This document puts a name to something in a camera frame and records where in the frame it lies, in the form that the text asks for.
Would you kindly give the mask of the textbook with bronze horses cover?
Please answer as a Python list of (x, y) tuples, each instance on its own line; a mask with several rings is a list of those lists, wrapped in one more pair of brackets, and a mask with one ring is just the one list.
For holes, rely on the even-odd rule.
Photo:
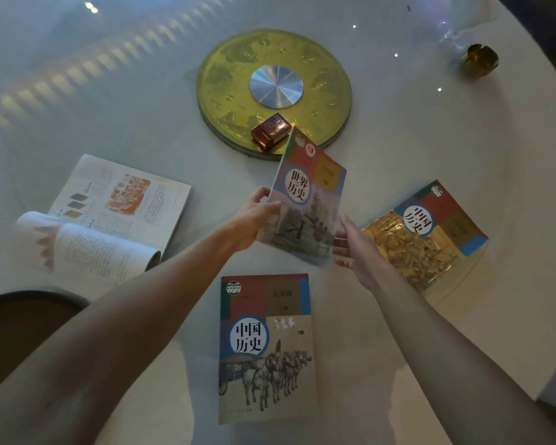
[(307, 274), (223, 276), (219, 336), (220, 425), (316, 415)]

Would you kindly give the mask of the person's right forearm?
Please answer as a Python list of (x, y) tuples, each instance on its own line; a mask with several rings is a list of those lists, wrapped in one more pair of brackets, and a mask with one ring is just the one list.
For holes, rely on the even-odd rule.
[(528, 394), (394, 270), (371, 291), (453, 445), (556, 445), (556, 428)]

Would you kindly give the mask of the golden ashtray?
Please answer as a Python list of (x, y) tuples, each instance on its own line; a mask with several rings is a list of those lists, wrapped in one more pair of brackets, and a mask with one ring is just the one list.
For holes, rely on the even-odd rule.
[(482, 44), (470, 45), (461, 57), (460, 71), (470, 79), (480, 79), (492, 73), (499, 65), (493, 49)]

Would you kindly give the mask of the person's left hand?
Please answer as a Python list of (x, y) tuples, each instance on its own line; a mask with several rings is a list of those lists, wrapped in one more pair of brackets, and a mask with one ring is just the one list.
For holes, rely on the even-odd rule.
[(259, 203), (272, 202), (269, 201), (270, 192), (269, 187), (259, 186), (246, 198), (244, 204), (228, 221), (228, 237), (234, 252), (241, 252), (249, 248), (260, 229), (264, 228), (269, 220), (277, 215), (273, 215), (270, 219), (258, 219)]

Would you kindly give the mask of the person's right hand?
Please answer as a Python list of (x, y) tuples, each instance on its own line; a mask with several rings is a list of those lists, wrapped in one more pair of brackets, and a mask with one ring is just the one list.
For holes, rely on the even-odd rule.
[(340, 239), (340, 231), (335, 233), (334, 238), (332, 249), (334, 262), (350, 269), (375, 298), (379, 297), (388, 286), (388, 279), (393, 270), (391, 265), (378, 251), (369, 234), (363, 232), (358, 239)]

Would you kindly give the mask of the textbook with building cover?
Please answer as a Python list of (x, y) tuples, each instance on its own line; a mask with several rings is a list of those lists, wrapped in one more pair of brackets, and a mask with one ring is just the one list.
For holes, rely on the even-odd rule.
[(257, 241), (313, 265), (331, 261), (346, 169), (293, 126), (270, 189), (280, 201)]

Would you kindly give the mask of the textbook with golden pieces cover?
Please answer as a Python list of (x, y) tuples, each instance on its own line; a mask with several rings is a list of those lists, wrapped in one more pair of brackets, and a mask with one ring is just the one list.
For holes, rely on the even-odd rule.
[(418, 190), (363, 231), (418, 292), (426, 291), (489, 240), (439, 180)]

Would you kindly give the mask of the round golden turntable base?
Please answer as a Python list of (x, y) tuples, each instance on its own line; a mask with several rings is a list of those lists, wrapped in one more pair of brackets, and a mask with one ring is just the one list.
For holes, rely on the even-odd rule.
[[(253, 99), (251, 75), (266, 65), (289, 67), (301, 77), (304, 92), (297, 104), (274, 110)], [(325, 149), (341, 135), (353, 102), (338, 59), (316, 41), (280, 29), (254, 29), (220, 42), (200, 65), (196, 93), (210, 130), (231, 149), (263, 161), (280, 161), (284, 141), (263, 152), (251, 129), (275, 112)]]

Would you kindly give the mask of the open textbook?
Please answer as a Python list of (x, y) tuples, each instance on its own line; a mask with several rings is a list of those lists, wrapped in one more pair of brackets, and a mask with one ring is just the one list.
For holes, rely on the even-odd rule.
[(47, 214), (17, 219), (12, 259), (93, 301), (160, 263), (191, 190), (85, 154)]

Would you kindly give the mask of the silver metal disc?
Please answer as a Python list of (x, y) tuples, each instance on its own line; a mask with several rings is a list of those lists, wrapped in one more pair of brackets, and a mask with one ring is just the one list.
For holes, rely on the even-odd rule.
[(299, 102), (304, 84), (289, 67), (266, 65), (252, 73), (249, 89), (253, 99), (263, 107), (280, 110)]

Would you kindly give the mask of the person's left forearm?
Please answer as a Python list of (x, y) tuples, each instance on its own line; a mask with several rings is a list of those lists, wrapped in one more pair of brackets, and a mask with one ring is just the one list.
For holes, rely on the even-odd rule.
[(239, 249), (223, 225), (71, 318), (0, 385), (0, 445), (94, 445)]

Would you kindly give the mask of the small red box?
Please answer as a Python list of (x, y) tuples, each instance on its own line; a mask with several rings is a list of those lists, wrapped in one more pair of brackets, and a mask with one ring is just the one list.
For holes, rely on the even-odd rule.
[(292, 124), (281, 113), (273, 115), (251, 129), (251, 137), (263, 152), (269, 152), (289, 135)]

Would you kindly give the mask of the dark chair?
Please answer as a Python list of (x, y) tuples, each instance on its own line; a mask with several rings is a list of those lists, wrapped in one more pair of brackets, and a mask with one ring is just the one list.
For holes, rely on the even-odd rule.
[(47, 338), (89, 305), (89, 299), (51, 287), (0, 294), (0, 384)]

